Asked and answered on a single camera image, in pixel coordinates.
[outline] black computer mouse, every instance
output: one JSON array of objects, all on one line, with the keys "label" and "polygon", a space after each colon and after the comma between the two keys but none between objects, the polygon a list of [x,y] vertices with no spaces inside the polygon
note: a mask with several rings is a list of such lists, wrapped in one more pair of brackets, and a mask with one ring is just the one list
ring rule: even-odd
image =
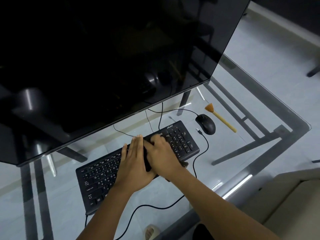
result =
[{"label": "black computer mouse", "polygon": [[207,135],[213,135],[216,132],[216,125],[214,121],[205,114],[199,114],[195,120],[201,126],[204,133]]}]

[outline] black keyboard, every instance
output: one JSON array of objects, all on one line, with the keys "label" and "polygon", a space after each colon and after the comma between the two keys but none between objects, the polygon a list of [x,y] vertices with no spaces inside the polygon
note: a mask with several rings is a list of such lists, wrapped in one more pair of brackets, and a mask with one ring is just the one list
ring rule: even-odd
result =
[{"label": "black keyboard", "polygon": [[[163,136],[170,143],[176,157],[181,161],[186,161],[200,151],[182,121],[177,121],[144,137],[144,139],[150,142],[150,138],[154,134]],[[93,214],[98,209],[113,186],[119,169],[121,150],[122,148],[75,170],[87,215]],[[146,171],[150,171],[151,166],[147,160],[145,148],[143,156]]]}]

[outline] glass desk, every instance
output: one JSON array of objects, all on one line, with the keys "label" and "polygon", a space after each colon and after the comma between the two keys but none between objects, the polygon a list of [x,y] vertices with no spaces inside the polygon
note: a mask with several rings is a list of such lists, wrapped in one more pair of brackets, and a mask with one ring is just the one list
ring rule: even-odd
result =
[{"label": "glass desk", "polygon": [[[194,68],[191,75],[204,71]],[[310,125],[228,57],[222,56],[211,81],[178,95],[163,103],[163,110],[176,109],[183,97],[186,109],[210,116],[216,124],[214,135],[205,135],[209,150],[195,162],[198,179],[222,197],[240,181],[254,178],[274,159],[310,130]],[[237,129],[231,131],[204,108],[213,103],[214,109]],[[161,111],[161,104],[151,108]],[[122,132],[143,136],[158,130],[160,115],[149,110],[140,112],[117,124]],[[164,113],[160,127],[181,120],[203,152],[207,145],[196,128],[195,115],[188,111]],[[86,156],[78,162],[59,153],[53,153],[57,176],[53,177],[47,161],[37,160],[22,168],[2,163],[0,166],[0,234],[3,239],[75,239],[85,225],[83,205],[76,168],[89,163],[130,143],[131,137],[107,127],[70,148]],[[194,160],[188,160],[193,173]],[[141,204],[166,207],[182,193],[162,177],[130,198],[115,234],[119,237],[127,227],[134,209]],[[198,221],[189,202],[183,198],[168,210],[142,207],[134,214],[128,231],[122,239],[144,239],[143,230],[156,225],[162,234],[157,239],[177,239]]]}]

